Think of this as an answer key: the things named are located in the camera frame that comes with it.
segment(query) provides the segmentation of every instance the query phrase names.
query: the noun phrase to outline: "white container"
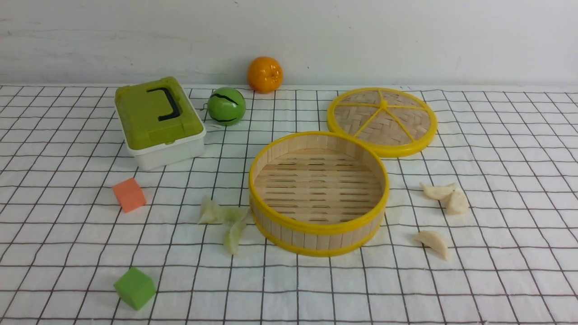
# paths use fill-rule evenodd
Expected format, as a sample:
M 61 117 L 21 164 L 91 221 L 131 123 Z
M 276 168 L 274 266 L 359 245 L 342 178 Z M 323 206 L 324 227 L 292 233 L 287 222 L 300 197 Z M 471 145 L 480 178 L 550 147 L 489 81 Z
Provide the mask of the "white container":
M 167 111 L 166 107 L 164 107 L 164 102 L 167 99 L 161 99 L 161 97 L 164 98 L 165 96 L 161 95 L 162 93 L 165 93 L 168 99 L 167 105 L 170 104 L 169 106 L 172 108 L 173 113 L 169 115 L 166 115 Z M 186 96 L 176 79 L 166 77 L 150 83 L 121 87 L 115 95 L 115 104 L 117 106 L 115 114 L 121 121 L 120 124 L 123 129 L 127 150 L 135 158 L 139 169 L 149 171 L 198 157 L 203 153 L 206 127 L 199 113 L 193 107 L 191 100 Z M 167 135 L 170 135 L 175 130 L 190 130 L 190 121 L 194 119 L 190 111 L 194 112 L 194 116 L 200 122 L 201 131 L 198 131 L 199 125 L 197 121 L 194 121 L 194 124 L 197 124 L 197 130 L 194 134 L 186 136 L 187 133 L 191 134 L 191 132 L 184 131 L 182 132 L 183 135 L 176 135 L 174 137 L 176 139 L 171 141 L 171 136 Z M 157 117 L 159 127 L 156 126 L 157 122 L 152 120 Z M 130 131 L 129 136 L 134 141 L 138 139 L 140 143 L 145 141 L 152 142 L 152 144 L 150 146 L 138 146 L 141 149 L 131 148 L 125 128 L 128 128 L 128 131 Z

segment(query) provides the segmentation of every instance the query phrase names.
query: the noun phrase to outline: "yellow rim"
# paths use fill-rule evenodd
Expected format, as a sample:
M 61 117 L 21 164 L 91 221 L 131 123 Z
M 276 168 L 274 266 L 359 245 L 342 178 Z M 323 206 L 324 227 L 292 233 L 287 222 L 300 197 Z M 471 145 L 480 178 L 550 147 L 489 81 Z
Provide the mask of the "yellow rim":
M 338 256 L 338 255 L 343 255 L 343 254 L 352 252 L 352 251 L 360 248 L 361 246 L 363 246 L 365 243 L 367 243 L 373 236 L 375 236 L 375 234 L 379 231 L 379 228 L 381 227 L 380 226 L 381 223 L 378 224 L 375 227 L 375 229 L 373 229 L 369 233 L 369 235 L 367 235 L 364 239 L 358 241 L 357 243 L 352 244 L 351 246 L 341 248 L 341 249 L 316 250 L 316 249 L 307 249 L 307 248 L 297 247 L 297 246 L 289 245 L 285 242 L 282 242 L 279 238 L 274 237 L 273 235 L 268 233 L 265 229 L 263 229 L 263 227 L 261 227 L 261 225 L 259 224 L 259 221 L 257 221 L 257 217 L 255 217 L 255 214 L 253 214 L 253 220 L 255 221 L 255 225 L 257 226 L 257 229 L 259 229 L 259 231 L 263 234 L 263 236 L 265 236 L 265 238 L 267 238 L 269 241 L 271 241 L 272 243 L 274 243 L 278 247 L 280 247 L 284 250 L 287 250 L 289 252 L 295 253 L 295 254 L 307 255 L 307 256 L 313 256 L 313 257 L 331 257 L 331 256 Z
M 380 105 L 374 105 L 374 104 L 356 104 L 356 103 L 340 104 L 341 101 L 345 97 L 348 97 L 350 95 L 353 95 L 355 93 L 360 93 L 363 91 L 377 91 L 379 93 L 380 97 L 382 97 L 382 98 L 383 98 L 383 94 L 381 93 L 382 91 L 387 91 L 388 93 L 399 94 L 399 95 L 402 95 L 404 97 L 408 97 L 408 98 L 414 100 L 416 103 L 420 104 L 421 107 L 387 105 L 384 108 L 384 107 L 381 107 Z M 361 128 L 352 136 L 352 135 L 346 133 L 343 129 L 341 129 L 341 127 L 339 126 L 339 124 L 335 120 L 335 108 L 337 106 L 370 106 L 370 107 L 376 107 L 377 110 L 369 118 L 369 120 L 364 125 L 362 125 Z M 399 119 L 394 114 L 390 113 L 389 110 L 387 110 L 387 108 L 406 108 L 406 109 L 417 109 L 417 110 L 426 111 L 428 113 L 429 120 L 430 120 L 429 130 L 419 140 L 413 139 L 413 137 L 407 131 L 405 125 L 403 125 L 403 123 L 401 123 L 401 121 L 399 121 Z M 404 93 L 403 91 L 399 91 L 399 90 L 395 90 L 395 89 L 389 89 L 389 88 L 378 88 L 378 87 L 360 88 L 360 89 L 351 90 L 351 91 L 348 91 L 344 94 L 341 94 L 340 96 L 335 98 L 329 106 L 329 109 L 327 111 L 327 127 L 329 128 L 329 130 L 331 132 L 345 136 L 348 140 L 352 140 L 352 139 L 357 140 L 355 137 L 357 137 L 357 135 L 361 132 L 361 130 L 363 130 L 377 116 L 377 114 L 379 114 L 380 112 L 383 112 L 383 111 L 385 111 L 389 116 L 391 116 L 399 124 L 401 129 L 408 135 L 408 137 L 412 140 L 412 142 L 408 143 L 406 145 L 401 145 L 401 146 L 382 146 L 382 145 L 376 145 L 374 143 L 368 143 L 368 142 L 360 141 L 361 143 L 363 143 L 363 145 L 365 147 L 374 151 L 379 157 L 409 156 L 409 155 L 412 155 L 414 153 L 418 153 L 418 152 L 424 150 L 434 140 L 436 131 L 438 130 L 438 120 L 437 120 L 433 110 L 424 101 L 420 100 L 419 98 L 412 96 L 408 93 Z
M 379 202 L 373 207 L 373 209 L 371 209 L 368 213 L 364 214 L 361 217 L 358 217 L 358 218 L 355 218 L 353 220 L 343 222 L 343 223 L 311 224 L 311 223 L 305 223 L 305 222 L 293 220 L 289 217 L 285 217 L 284 215 L 280 214 L 279 212 L 273 210 L 269 205 L 267 205 L 265 203 L 265 201 L 263 201 L 263 199 L 257 193 L 257 190 L 255 189 L 255 185 L 253 184 L 253 179 L 254 179 L 254 175 L 255 175 L 255 168 L 257 166 L 257 161 L 259 160 L 259 158 L 261 158 L 263 156 L 264 153 L 267 152 L 267 150 L 269 150 L 269 148 L 276 145 L 277 143 L 291 139 L 291 138 L 295 138 L 298 136 L 305 136 L 305 135 L 334 136 L 334 137 L 341 138 L 341 139 L 344 139 L 347 141 L 351 141 L 351 142 L 355 143 L 356 145 L 365 149 L 369 154 L 372 155 L 372 157 L 375 160 L 377 160 L 379 162 L 379 166 L 381 167 L 381 171 L 383 172 L 383 175 L 385 176 L 385 181 L 386 181 L 385 184 L 386 185 L 385 185 L 385 189 L 383 191 L 383 196 L 381 197 Z M 385 208 L 387 196 L 389 194 L 389 190 L 390 190 L 390 181 L 389 181 L 389 178 L 387 177 L 386 168 L 383 165 L 383 163 L 381 162 L 381 159 L 373 151 L 371 151 L 371 149 L 368 148 L 368 146 L 366 144 L 364 144 L 363 142 L 360 142 L 358 140 L 355 140 L 351 137 L 346 137 L 346 136 L 343 136 L 341 134 L 330 133 L 330 132 L 320 132 L 320 131 L 300 132 L 300 133 L 287 135 L 287 136 L 284 136 L 278 140 L 275 140 L 275 141 L 271 142 L 270 144 L 268 144 L 257 155 L 257 157 L 255 158 L 255 160 L 253 161 L 253 163 L 251 165 L 251 169 L 249 170 L 249 192 L 251 194 L 251 198 L 253 199 L 257 209 L 259 209 L 262 213 L 264 213 L 273 222 L 278 223 L 281 226 L 284 226 L 286 228 L 289 228 L 289 229 L 292 229 L 295 231 L 305 232 L 305 233 L 309 233 L 309 234 L 317 234 L 317 235 L 341 234 L 341 233 L 346 232 L 346 231 L 351 231 L 351 230 L 355 230 L 357 228 L 363 227 L 364 225 L 369 223 L 371 220 L 373 220 L 373 218 L 380 211 L 382 211 Z

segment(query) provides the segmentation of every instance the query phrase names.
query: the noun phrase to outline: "woven bamboo lid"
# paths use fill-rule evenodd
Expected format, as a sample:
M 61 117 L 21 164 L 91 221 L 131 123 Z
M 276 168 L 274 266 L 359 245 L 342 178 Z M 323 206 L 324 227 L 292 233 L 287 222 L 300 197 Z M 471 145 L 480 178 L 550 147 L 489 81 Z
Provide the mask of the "woven bamboo lid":
M 438 122 L 431 108 L 415 96 L 387 88 L 361 88 L 335 98 L 327 126 L 365 143 L 380 157 L 402 157 L 425 149 Z

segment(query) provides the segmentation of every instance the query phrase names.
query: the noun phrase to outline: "toy orange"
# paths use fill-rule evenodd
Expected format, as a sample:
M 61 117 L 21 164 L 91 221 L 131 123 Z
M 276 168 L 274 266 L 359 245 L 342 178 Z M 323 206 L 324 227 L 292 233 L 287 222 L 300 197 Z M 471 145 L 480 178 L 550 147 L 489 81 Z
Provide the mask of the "toy orange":
M 256 92 L 267 94 L 283 83 L 283 69 L 274 58 L 258 57 L 249 65 L 247 81 Z

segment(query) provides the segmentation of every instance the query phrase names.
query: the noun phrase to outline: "bamboo steamer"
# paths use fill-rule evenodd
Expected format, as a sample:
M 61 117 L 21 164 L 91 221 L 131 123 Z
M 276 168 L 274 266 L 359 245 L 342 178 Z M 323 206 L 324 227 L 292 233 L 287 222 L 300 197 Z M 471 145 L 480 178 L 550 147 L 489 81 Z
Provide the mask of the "bamboo steamer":
M 333 100 L 330 131 L 361 141 L 380 157 L 418 153 L 434 139 L 438 121 L 422 100 L 389 88 L 361 88 Z
M 257 228 L 294 253 L 335 256 L 370 240 L 383 220 L 389 182 L 364 143 L 300 132 L 270 143 L 249 172 Z

